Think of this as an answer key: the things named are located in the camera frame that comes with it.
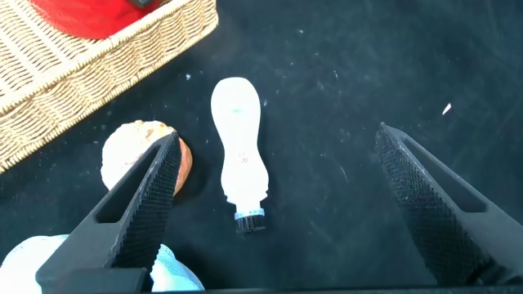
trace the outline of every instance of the bottle cap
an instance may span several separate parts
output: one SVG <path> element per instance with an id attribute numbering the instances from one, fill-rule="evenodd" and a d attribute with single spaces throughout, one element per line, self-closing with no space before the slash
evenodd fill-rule
<path id="1" fill-rule="evenodd" d="M 236 233 L 248 233 L 265 229 L 263 215 L 244 216 L 236 219 Z"/>

